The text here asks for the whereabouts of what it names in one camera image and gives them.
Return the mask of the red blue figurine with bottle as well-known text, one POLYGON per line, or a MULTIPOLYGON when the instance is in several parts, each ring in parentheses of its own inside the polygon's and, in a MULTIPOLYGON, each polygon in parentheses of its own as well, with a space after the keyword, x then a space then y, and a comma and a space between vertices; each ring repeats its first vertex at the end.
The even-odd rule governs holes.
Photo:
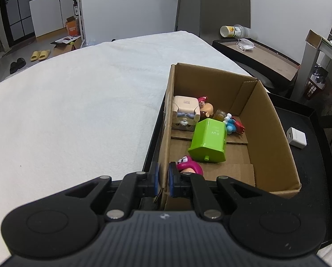
POLYGON ((236 120, 230 113, 225 113, 218 109, 214 113, 213 119, 224 123, 227 135, 233 133, 243 134, 245 132, 243 124, 239 120, 236 120))

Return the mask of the brown hair girl figurine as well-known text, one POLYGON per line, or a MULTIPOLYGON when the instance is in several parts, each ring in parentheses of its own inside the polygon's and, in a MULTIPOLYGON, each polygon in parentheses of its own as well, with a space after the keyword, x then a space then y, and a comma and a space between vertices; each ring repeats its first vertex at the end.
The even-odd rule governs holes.
POLYGON ((207 97, 203 96, 198 98, 198 104, 200 107, 200 119, 212 118, 214 115, 214 107, 211 103, 207 102, 207 97))

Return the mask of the brown cardboard box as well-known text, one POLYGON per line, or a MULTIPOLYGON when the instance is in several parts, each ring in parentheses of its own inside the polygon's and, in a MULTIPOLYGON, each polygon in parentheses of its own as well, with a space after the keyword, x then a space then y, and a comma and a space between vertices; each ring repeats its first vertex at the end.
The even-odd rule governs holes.
POLYGON ((225 161, 202 163, 206 180, 228 175, 282 198, 301 189, 285 131, 265 88, 256 78, 219 69, 178 63, 169 72, 159 151, 161 207, 188 210, 190 203, 173 198, 168 185, 168 165, 188 154, 193 133, 173 129, 173 98, 206 96, 215 110, 231 113, 244 125, 244 134, 226 139, 225 161))

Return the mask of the green plastic house toy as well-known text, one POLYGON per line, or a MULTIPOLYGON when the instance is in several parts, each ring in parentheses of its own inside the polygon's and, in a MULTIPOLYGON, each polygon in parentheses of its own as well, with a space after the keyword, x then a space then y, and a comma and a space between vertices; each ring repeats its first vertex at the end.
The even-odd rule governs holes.
POLYGON ((225 124, 207 118, 196 124, 188 153, 197 162, 221 163, 226 161, 225 124))

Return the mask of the beige cube face toy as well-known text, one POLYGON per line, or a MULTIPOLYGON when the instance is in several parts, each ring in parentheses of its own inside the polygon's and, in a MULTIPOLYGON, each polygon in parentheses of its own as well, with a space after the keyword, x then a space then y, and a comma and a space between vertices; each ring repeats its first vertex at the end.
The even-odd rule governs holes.
POLYGON ((194 131, 200 120, 200 106, 197 98, 174 96, 172 128, 194 131))

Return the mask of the white power adapter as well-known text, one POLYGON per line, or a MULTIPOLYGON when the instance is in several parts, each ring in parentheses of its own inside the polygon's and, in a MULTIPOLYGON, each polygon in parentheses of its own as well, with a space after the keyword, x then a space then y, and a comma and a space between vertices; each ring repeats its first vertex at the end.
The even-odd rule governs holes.
POLYGON ((287 141, 290 145, 303 149, 307 146, 307 138, 304 132, 290 127, 286 132, 287 141))

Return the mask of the open cardboard box on floor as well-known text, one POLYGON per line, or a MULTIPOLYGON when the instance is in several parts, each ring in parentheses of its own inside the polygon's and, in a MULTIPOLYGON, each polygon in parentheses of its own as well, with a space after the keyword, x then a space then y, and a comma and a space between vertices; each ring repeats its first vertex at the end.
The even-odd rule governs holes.
POLYGON ((66 36, 53 41, 51 44, 54 45, 53 56, 56 57, 64 53, 80 49, 82 39, 81 36, 66 36))

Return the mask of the yellow slipper right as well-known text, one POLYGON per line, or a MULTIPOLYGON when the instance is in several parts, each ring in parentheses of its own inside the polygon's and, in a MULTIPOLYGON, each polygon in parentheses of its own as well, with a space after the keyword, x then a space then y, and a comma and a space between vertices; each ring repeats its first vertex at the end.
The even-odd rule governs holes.
POLYGON ((49 57, 50 53, 51 53, 50 49, 41 51, 40 55, 38 57, 38 60, 43 61, 43 60, 47 59, 49 57))

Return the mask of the yellow slipper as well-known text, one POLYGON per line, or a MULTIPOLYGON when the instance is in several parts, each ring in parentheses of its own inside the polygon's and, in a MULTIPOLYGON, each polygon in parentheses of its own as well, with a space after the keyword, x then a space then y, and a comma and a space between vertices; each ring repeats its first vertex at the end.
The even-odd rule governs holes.
POLYGON ((40 51, 34 51, 30 58, 31 62, 38 60, 40 57, 40 53, 40 51))
POLYGON ((50 49, 41 51, 40 55, 38 57, 38 60, 43 61, 43 60, 47 59, 49 57, 50 53, 51 53, 50 49))

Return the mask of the white yellow paper cup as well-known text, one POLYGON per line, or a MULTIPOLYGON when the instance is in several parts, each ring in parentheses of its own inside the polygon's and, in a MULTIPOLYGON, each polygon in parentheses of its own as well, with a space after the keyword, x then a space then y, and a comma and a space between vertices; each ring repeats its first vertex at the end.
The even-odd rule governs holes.
POLYGON ((220 28, 220 35, 224 38, 250 38, 250 29, 241 25, 222 26, 220 28))

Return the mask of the yellow slipper left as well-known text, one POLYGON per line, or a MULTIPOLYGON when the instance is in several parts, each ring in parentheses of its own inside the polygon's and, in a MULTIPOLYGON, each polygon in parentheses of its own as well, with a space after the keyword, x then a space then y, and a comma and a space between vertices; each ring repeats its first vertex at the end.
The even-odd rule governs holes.
POLYGON ((40 57, 40 53, 40 51, 34 51, 30 58, 31 62, 38 60, 40 57))

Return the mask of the orange box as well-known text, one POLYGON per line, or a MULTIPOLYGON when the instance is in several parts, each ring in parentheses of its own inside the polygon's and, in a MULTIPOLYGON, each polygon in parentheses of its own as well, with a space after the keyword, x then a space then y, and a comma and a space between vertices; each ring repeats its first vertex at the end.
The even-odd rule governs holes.
POLYGON ((79 35, 78 24, 77 24, 74 16, 67 18, 65 27, 67 29, 67 33, 69 36, 78 36, 79 35))

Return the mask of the black slippers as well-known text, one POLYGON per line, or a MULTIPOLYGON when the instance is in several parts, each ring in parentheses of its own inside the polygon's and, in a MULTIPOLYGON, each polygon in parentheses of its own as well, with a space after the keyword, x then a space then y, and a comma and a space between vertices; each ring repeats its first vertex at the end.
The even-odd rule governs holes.
POLYGON ((26 66, 26 61, 24 58, 19 57, 16 61, 13 61, 10 64, 10 74, 14 74, 15 72, 17 72, 18 70, 20 70, 21 68, 26 66))

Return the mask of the grey panel board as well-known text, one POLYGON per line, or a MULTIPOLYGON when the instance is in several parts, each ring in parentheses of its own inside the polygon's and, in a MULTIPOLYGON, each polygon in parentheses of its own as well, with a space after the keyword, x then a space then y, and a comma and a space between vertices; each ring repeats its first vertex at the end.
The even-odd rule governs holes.
POLYGON ((251 26, 251 0, 201 0, 200 32, 204 41, 212 44, 222 38, 222 26, 251 26))

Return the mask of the white cabinet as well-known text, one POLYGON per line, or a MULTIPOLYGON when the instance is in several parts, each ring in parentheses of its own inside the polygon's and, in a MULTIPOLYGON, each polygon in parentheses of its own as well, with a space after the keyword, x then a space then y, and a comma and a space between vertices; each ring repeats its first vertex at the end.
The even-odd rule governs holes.
POLYGON ((64 28, 73 16, 73 0, 30 0, 31 18, 36 37, 64 28))

